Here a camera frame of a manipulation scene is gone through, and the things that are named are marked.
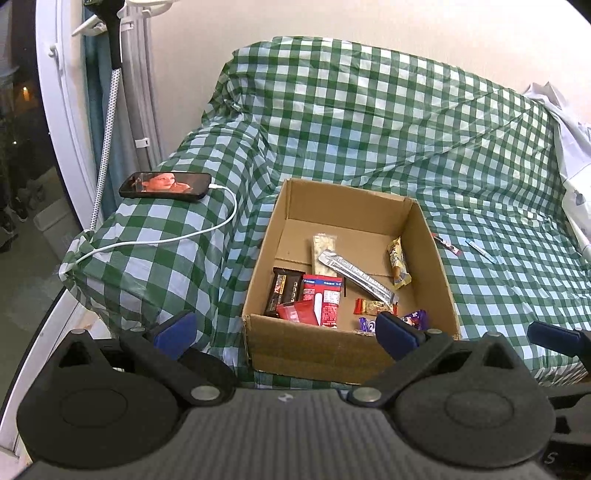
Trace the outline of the purple chocolate bar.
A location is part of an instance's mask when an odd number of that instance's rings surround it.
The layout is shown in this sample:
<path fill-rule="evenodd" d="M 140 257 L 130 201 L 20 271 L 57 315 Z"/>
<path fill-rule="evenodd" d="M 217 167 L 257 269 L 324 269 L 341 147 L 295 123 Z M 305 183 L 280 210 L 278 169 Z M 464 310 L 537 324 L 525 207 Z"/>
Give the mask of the purple chocolate bar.
<path fill-rule="evenodd" d="M 402 316 L 401 320 L 421 331 L 427 330 L 429 328 L 428 316 L 424 310 L 417 310 L 415 312 L 408 313 L 407 315 Z M 369 320 L 365 317 L 361 317 L 359 321 L 362 332 L 374 333 L 376 331 L 375 320 Z"/>

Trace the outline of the small orange candy bar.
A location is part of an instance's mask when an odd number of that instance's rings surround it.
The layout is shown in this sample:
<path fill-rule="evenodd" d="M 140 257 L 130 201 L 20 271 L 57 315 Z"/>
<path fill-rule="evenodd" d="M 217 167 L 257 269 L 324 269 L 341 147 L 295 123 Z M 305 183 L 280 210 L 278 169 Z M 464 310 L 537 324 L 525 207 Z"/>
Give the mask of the small orange candy bar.
<path fill-rule="evenodd" d="M 390 314 L 397 315 L 398 305 L 385 303 L 379 300 L 358 298 L 356 299 L 355 308 L 353 308 L 353 313 L 359 316 L 378 316 L 382 312 L 388 312 Z"/>

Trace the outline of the yellow snack packet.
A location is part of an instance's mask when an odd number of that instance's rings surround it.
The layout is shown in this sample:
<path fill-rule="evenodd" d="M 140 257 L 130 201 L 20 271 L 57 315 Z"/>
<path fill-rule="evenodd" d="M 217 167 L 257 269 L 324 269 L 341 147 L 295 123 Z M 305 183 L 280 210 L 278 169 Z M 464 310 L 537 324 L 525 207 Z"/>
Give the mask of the yellow snack packet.
<path fill-rule="evenodd" d="M 392 240 L 387 247 L 387 252 L 391 264 L 394 289 L 399 290 L 412 282 L 412 276 L 409 273 L 404 257 L 402 239 Z"/>

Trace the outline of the red white kitkat bar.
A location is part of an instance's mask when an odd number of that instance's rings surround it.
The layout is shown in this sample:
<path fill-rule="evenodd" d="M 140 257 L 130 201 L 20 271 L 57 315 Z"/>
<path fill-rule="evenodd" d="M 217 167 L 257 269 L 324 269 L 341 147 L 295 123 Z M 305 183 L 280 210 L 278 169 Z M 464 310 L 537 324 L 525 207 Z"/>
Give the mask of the red white kitkat bar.
<path fill-rule="evenodd" d="M 462 254 L 462 251 L 457 246 L 442 238 L 440 235 L 433 233 L 432 237 L 438 244 L 443 246 L 446 250 L 452 252 L 454 255 L 460 256 Z"/>

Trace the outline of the silver foil bar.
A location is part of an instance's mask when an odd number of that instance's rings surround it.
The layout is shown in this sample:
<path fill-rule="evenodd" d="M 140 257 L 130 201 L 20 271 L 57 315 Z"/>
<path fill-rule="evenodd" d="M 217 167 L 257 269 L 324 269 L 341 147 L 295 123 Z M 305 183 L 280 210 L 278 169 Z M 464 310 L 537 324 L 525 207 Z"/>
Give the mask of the silver foil bar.
<path fill-rule="evenodd" d="M 368 273 L 353 265 L 347 259 L 332 250 L 324 250 L 318 255 L 318 262 L 334 270 L 342 277 L 351 280 L 375 299 L 391 304 L 397 304 L 398 295 L 384 286 Z"/>

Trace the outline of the small red chocolate bar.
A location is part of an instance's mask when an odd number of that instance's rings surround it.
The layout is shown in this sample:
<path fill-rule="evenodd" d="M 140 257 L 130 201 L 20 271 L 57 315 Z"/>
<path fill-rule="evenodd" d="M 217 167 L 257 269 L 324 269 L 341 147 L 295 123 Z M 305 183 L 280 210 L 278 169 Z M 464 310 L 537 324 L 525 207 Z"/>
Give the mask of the small red chocolate bar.
<path fill-rule="evenodd" d="M 276 307 L 276 313 L 280 319 L 294 323 L 318 326 L 318 319 L 315 316 L 314 301 L 301 300 L 280 304 Z"/>

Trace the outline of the dark brown chocolate bar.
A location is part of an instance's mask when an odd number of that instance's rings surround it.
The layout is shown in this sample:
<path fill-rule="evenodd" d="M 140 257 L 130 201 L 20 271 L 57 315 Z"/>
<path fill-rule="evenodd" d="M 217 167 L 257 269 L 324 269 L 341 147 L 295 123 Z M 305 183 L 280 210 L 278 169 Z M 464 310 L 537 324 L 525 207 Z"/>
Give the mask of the dark brown chocolate bar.
<path fill-rule="evenodd" d="M 277 314 L 278 306 L 298 301 L 301 298 L 303 282 L 304 272 L 274 267 L 273 281 L 271 281 L 270 293 L 267 296 L 263 314 L 277 317 L 279 316 Z"/>

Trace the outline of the red white snack packet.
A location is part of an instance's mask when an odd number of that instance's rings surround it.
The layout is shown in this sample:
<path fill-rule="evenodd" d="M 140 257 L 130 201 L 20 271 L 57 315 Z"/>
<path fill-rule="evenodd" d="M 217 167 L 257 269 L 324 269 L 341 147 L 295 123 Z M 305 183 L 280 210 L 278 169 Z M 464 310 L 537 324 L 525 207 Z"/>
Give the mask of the red white snack packet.
<path fill-rule="evenodd" d="M 301 299 L 311 300 L 318 325 L 328 328 L 338 326 L 341 293 L 341 278 L 304 274 Z"/>

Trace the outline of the light blue white wrapper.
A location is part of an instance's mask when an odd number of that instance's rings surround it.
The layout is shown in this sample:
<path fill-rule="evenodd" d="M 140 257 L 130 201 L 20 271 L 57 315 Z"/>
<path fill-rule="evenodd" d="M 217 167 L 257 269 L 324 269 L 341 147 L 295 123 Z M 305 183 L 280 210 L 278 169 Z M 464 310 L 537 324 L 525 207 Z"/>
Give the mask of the light blue white wrapper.
<path fill-rule="evenodd" d="M 492 264 L 496 264 L 497 263 L 496 259 L 490 253 L 488 253 L 483 247 L 479 246 L 474 241 L 467 240 L 466 241 L 466 244 L 472 250 L 474 250 L 475 252 L 477 252 L 480 256 L 482 256 L 483 258 L 485 258 L 487 261 L 491 262 Z"/>

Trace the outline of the green checkered sofa cover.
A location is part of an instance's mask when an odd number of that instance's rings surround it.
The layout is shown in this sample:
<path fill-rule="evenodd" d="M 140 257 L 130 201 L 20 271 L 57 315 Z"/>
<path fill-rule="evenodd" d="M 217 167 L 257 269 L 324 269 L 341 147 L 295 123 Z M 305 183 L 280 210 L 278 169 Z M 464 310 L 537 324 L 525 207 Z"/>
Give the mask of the green checkered sofa cover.
<path fill-rule="evenodd" d="M 310 388 L 252 370 L 242 339 L 273 205 L 300 178 L 417 200 L 462 250 L 442 259 L 461 335 L 502 333 L 543 385 L 586 375 L 526 337 L 533 321 L 590 326 L 590 265 L 562 208 L 554 120 L 537 101 L 414 55 L 277 37 L 235 51 L 200 127 L 160 170 L 211 174 L 214 191 L 195 204 L 122 202 L 72 242 L 59 270 L 113 332 L 197 311 L 197 348 L 246 385 Z"/>

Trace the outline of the white cloth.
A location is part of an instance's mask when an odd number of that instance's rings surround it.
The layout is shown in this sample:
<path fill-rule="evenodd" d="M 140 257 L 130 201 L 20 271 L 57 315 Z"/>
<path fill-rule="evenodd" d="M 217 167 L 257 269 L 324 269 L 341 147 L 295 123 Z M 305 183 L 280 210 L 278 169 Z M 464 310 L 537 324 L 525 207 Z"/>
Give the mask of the white cloth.
<path fill-rule="evenodd" d="M 551 84 L 532 83 L 524 95 L 541 103 L 554 120 L 558 169 L 565 190 L 562 208 L 578 244 L 590 260 L 590 125 L 579 122 Z"/>

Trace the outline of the black smartphone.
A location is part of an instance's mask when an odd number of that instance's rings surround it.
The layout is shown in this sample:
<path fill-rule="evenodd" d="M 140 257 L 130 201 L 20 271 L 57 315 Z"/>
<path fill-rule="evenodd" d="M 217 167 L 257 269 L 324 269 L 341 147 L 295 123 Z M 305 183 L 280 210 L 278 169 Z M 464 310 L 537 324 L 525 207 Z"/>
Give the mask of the black smartphone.
<path fill-rule="evenodd" d="M 207 173 L 135 172 L 120 186 L 119 196 L 126 199 L 164 199 L 197 203 L 211 186 Z"/>

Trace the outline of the grey curtain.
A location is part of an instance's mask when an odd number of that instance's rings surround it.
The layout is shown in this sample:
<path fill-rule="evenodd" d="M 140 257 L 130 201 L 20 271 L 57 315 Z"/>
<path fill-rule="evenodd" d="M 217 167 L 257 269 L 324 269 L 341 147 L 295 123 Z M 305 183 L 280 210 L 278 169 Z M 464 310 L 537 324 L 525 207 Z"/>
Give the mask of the grey curtain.
<path fill-rule="evenodd" d="M 89 118 L 95 162 L 101 162 L 108 112 L 113 112 L 108 167 L 100 213 L 121 203 L 118 189 L 133 172 L 162 159 L 155 119 L 150 20 L 170 1 L 84 1 L 86 20 L 73 35 L 85 37 Z"/>

